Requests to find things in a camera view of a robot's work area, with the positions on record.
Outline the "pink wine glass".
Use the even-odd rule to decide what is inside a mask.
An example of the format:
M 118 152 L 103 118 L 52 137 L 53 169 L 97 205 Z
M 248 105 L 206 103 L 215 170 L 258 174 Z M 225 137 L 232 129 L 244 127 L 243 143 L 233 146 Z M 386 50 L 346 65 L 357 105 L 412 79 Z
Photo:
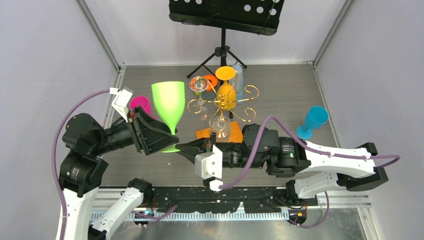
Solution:
M 133 121 L 135 120 L 135 114 L 137 113 L 140 113 L 144 118 L 148 116 L 149 118 L 156 120 L 156 118 L 151 115 L 151 105 L 147 97 L 142 95 L 136 96 L 130 101 L 129 106 L 131 110 L 130 117 Z M 143 112 L 136 110 L 136 108 L 141 108 Z

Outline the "green wine glass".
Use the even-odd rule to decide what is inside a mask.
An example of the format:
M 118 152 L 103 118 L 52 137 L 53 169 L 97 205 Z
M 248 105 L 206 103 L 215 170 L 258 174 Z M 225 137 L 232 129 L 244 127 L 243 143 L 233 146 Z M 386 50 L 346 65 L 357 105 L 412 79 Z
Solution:
M 161 120 L 176 137 L 176 128 L 186 105 L 185 83 L 183 81 L 163 81 L 151 85 L 154 108 Z

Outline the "blue wine glass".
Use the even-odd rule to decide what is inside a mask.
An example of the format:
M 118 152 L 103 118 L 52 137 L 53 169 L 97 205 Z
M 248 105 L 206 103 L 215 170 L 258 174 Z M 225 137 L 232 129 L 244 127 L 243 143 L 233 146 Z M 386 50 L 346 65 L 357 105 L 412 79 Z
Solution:
M 322 127 L 329 120 L 328 111 L 322 106 L 312 106 L 304 118 L 304 124 L 296 129 L 300 139 L 310 139 L 313 131 Z

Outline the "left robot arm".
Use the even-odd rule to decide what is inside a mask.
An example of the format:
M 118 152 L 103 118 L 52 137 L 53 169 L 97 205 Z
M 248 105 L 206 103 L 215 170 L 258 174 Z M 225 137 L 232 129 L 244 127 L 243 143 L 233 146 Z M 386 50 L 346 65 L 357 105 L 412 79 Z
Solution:
M 61 218 L 56 237 L 109 240 L 135 208 L 153 202 L 155 193 L 150 182 L 134 178 L 112 207 L 91 222 L 94 199 L 108 167 L 102 156 L 132 145 L 138 152 L 151 155 L 178 143 L 179 138 L 165 123 L 137 107 L 109 128 L 102 127 L 90 114 L 77 114 L 66 123 L 62 141 L 69 153 L 58 175 Z

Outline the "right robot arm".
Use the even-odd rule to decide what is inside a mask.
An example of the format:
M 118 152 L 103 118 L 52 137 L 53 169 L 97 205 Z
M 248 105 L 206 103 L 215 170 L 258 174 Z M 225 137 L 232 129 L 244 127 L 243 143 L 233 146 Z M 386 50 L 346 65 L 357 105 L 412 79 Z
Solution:
M 369 191 L 389 180 L 385 169 L 373 161 L 377 152 L 371 142 L 355 149 L 326 148 L 279 136 L 276 130 L 265 128 L 254 148 L 259 130 L 258 124 L 244 126 L 240 143 L 199 138 L 177 144 L 176 148 L 194 164 L 195 174 L 214 192 L 223 190 L 223 168 L 265 168 L 270 176 L 288 179 L 285 198 L 291 205 L 340 187 L 350 192 Z

